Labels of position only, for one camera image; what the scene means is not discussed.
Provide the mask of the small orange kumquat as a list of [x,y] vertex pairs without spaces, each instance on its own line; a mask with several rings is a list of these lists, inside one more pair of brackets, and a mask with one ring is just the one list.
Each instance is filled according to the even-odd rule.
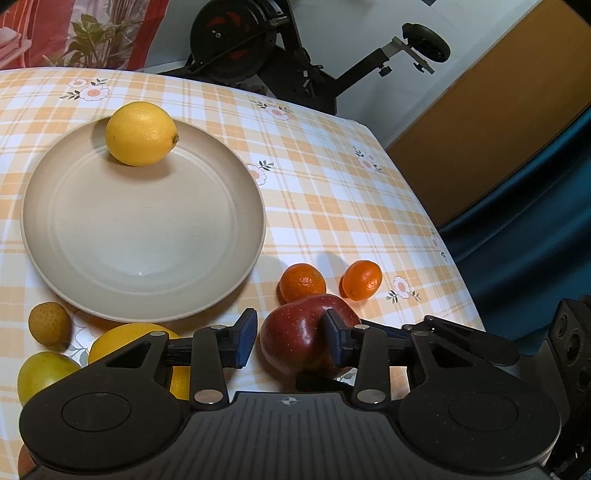
[[383,273],[378,264],[358,260],[349,265],[341,280],[342,294],[353,301],[365,301],[379,290]]

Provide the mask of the dark red apple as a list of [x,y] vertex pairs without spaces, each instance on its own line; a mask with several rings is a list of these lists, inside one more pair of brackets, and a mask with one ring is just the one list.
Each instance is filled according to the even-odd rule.
[[348,327],[360,324],[349,304],[332,294],[318,294],[284,304],[267,315],[260,347],[270,366],[286,376],[307,370],[338,371],[332,364],[322,315],[335,310]]

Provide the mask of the small tan longan fruit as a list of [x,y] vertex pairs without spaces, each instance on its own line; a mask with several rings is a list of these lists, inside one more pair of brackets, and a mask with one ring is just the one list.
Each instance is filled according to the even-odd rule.
[[30,312],[28,326],[33,338],[46,347],[67,346],[72,334],[72,320],[56,302],[36,305]]

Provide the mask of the yellow-green apple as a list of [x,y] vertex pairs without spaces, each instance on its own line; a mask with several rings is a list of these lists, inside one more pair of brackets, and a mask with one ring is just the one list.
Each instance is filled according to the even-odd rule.
[[81,367],[60,353],[44,351],[30,356],[17,377],[17,394],[24,406],[35,394],[60,381]]

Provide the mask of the yellow lemon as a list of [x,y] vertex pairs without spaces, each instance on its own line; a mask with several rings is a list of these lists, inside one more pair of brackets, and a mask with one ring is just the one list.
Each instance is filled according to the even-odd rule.
[[116,110],[105,128],[108,152],[134,167],[153,165],[177,144],[178,130],[169,114],[149,102],[131,102]]

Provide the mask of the small orange mandarin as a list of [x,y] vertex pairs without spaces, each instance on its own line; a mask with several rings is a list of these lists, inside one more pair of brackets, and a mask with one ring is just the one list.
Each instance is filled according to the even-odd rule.
[[310,296],[325,294],[327,284],[317,268],[307,263],[291,265],[283,272],[279,282],[280,297],[290,303]]

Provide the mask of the beige round plate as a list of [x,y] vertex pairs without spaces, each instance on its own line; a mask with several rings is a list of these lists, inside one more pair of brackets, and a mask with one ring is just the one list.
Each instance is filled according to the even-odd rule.
[[173,321],[228,297],[266,234],[249,169],[187,123],[166,157],[130,167],[108,153],[105,127],[72,130],[33,170],[21,231],[39,275],[71,305],[120,322]]

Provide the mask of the orange plaid floral tablecloth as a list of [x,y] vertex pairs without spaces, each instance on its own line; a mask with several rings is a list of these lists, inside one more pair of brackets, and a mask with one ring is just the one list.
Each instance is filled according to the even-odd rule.
[[1,74],[1,475],[17,477],[22,442],[17,375],[39,350],[30,310],[53,299],[25,252],[22,196],[44,151],[61,135],[132,101],[161,106],[235,151],[266,204],[266,241],[249,280],[209,311],[171,324],[179,334],[233,321],[245,307],[276,308],[287,266],[322,272],[330,291],[360,259],[383,283],[356,304],[363,318],[402,326],[432,314],[482,322],[449,251],[374,134],[352,120],[224,87],[145,73],[27,68]]

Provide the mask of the black exercise bike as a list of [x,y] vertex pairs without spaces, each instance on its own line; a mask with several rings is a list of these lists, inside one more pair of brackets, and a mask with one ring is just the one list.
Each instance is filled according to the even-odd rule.
[[388,62],[401,52],[420,72],[430,74],[433,62],[444,63],[451,56],[451,47],[435,31],[406,23],[401,37],[394,36],[334,77],[311,62],[287,1],[208,2],[193,21],[189,46],[185,64],[166,76],[232,88],[256,77],[276,99],[330,115],[337,112],[339,95],[370,73],[389,75]]

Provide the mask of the pink printed backdrop cloth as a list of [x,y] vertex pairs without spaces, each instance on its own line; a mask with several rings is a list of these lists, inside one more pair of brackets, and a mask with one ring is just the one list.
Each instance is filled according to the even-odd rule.
[[168,3],[18,0],[1,3],[1,68],[140,70]]

